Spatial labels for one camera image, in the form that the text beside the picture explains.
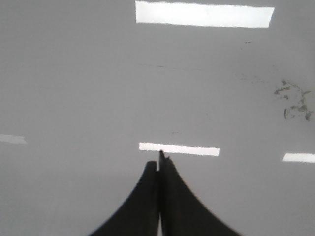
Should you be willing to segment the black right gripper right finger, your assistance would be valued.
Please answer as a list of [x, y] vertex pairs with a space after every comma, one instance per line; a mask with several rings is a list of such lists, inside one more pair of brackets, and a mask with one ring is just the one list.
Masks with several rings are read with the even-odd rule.
[[159, 207], [164, 236], [238, 236], [195, 197], [170, 158], [159, 158]]

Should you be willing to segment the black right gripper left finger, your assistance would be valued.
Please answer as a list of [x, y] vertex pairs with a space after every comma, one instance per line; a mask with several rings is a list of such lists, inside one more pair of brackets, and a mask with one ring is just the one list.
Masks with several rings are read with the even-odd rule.
[[149, 161], [135, 188], [92, 236], [156, 236], [159, 224], [159, 172]]

